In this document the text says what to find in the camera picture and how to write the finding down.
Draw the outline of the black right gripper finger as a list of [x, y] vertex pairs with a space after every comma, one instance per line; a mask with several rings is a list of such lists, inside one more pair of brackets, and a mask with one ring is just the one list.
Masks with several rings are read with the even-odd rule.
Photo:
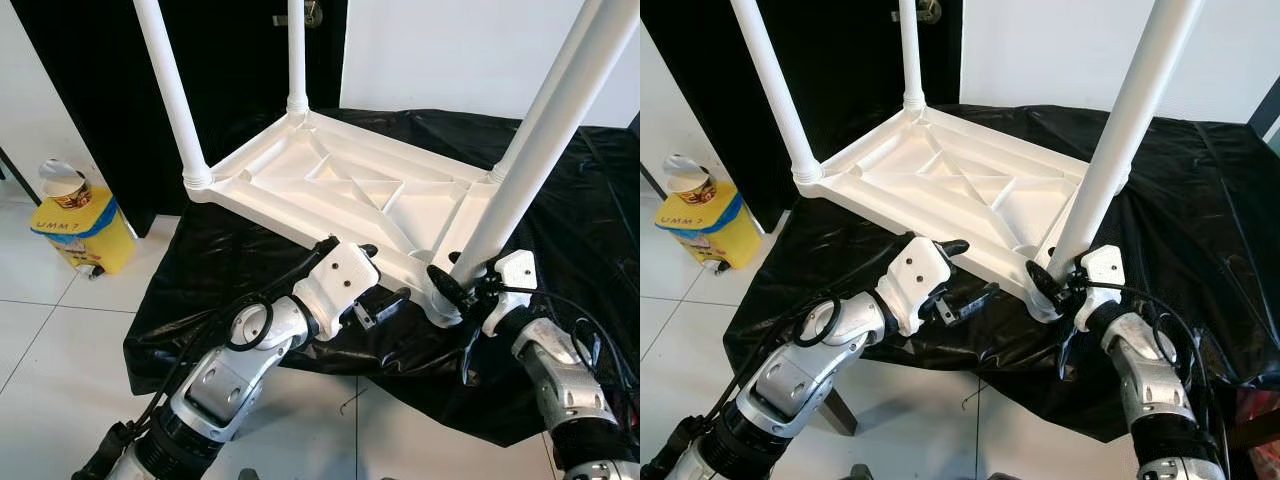
[[436, 265], [428, 265], [428, 278], [451, 306], [456, 308], [470, 306], [471, 294], [448, 271]]
[[1047, 301], [1060, 301], [1059, 294], [1062, 285], [1039, 264], [1033, 260], [1027, 261], [1027, 273], [1034, 288], [1047, 298]]

